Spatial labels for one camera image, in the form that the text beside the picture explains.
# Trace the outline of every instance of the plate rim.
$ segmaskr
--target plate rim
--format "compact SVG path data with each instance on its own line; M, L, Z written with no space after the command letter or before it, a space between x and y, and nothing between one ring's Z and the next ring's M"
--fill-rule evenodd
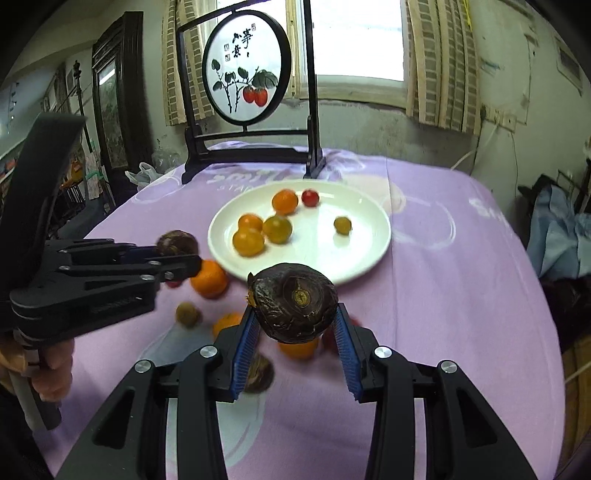
M230 275L232 275L233 277L237 278L238 280L241 281L246 281L246 278L243 278L241 275L239 275L235 269L233 268L229 268L227 265L224 264L223 261L220 261L221 256L220 255L216 255L215 251L216 251L216 247L213 246L212 244L212 225L214 224L215 220L217 219L217 217L220 215L220 213L222 212L222 210L231 202L235 201L236 199L239 199L241 196L246 195L247 193L253 192L255 190L259 190L262 189L264 187L268 187L269 185L275 185L275 184L281 184L281 183L294 183L294 182L300 182L300 181L313 181L313 182L318 182L320 184L338 184L341 185L343 187L346 187L347 189L356 192L357 194L359 194L360 196L362 196L363 198L365 198L367 201L373 203L378 210L383 214L384 219L386 220L386 223L388 225L388 241L384 243L384 247L380 250L379 252L379 256L378 259L376 260L376 262L372 265L370 265L367 268L363 268L361 270L358 270L357 273L355 275L347 275L344 278L342 278L339 281L333 281L331 280L331 282L338 286L338 285L343 285L347 282L350 282L356 278L359 278L363 275L365 275L368 271L370 271L373 267L375 267L383 258L384 255L386 254L388 248L390 247L390 244L392 243L392 224L390 223L390 217L388 216L388 214L386 213L386 210L384 210L384 208L373 198L371 198L370 196L368 196L365 192L359 190L356 187L352 187L350 185L347 185L346 183L342 183L339 181L330 181L330 180L316 180L316 179L286 179L286 180L274 180L270 183L264 183L263 185L259 185L256 186L250 190L247 190L246 192L242 192L239 195L235 196L234 198L232 198L231 200L228 200L226 203L224 203L224 205L216 212L216 214L213 216L212 221L209 223L209 227L207 229L207 247L209 248L209 252L211 254L211 256L213 257L213 259L218 262L220 264L220 266L226 271L228 272Z

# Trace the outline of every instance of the silver screw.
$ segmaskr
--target silver screw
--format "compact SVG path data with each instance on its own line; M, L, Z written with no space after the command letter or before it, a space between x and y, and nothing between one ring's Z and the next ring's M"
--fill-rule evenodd
M445 360L441 363L441 370L447 374L454 374L457 372L457 365L451 360Z
M140 360L135 364L135 371L139 374L144 374L152 368L152 364L148 360Z
M379 346L374 350L375 356L378 358L388 358L392 356L392 350L387 346Z
M199 353L203 358L211 358L217 355L217 348L215 348L213 345L207 345L201 348Z

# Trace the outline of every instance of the round decorative screen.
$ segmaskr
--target round decorative screen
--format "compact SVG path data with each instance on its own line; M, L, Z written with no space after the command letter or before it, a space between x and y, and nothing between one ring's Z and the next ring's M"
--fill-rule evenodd
M205 92L218 115L234 125L255 124L273 113L287 90L287 35L267 14L238 11L213 29L202 69Z

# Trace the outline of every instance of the hand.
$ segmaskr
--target hand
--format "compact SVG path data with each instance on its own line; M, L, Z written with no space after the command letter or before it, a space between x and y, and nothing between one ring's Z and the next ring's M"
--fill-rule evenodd
M48 368L38 370L31 382L33 388L44 401L60 401L70 391L72 385L72 353L74 340L68 340L42 350ZM13 339L0 340L0 379L7 385L6 369L23 372L25 369L25 355L23 348Z

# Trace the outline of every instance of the red fruit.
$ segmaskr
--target red fruit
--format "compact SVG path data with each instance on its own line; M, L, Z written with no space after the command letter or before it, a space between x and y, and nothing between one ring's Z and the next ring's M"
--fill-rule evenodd
M255 89L252 87L244 87L242 91L242 97L246 103L252 103L255 101Z
M351 323L357 327L361 327L361 324L354 318L351 318ZM322 334L322 346L331 353L339 354L339 348L336 345L335 330L332 325Z
M307 189L301 193L301 202L307 207L315 207L319 201L320 195L315 190Z
M269 98L269 94L267 90L262 88L260 90L255 91L255 103L258 106L265 106L267 104L267 99Z

